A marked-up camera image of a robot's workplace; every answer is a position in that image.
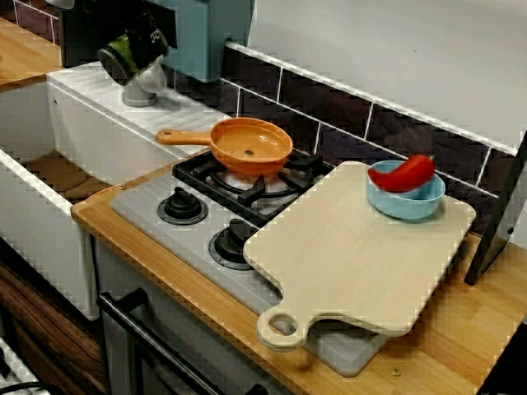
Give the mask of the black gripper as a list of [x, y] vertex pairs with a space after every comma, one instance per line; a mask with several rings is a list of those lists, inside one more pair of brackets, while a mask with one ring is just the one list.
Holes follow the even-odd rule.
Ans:
[[164, 58], [168, 44], [149, 10], [125, 16], [124, 25], [128, 37], [124, 46], [125, 72], [127, 77], [134, 77]]

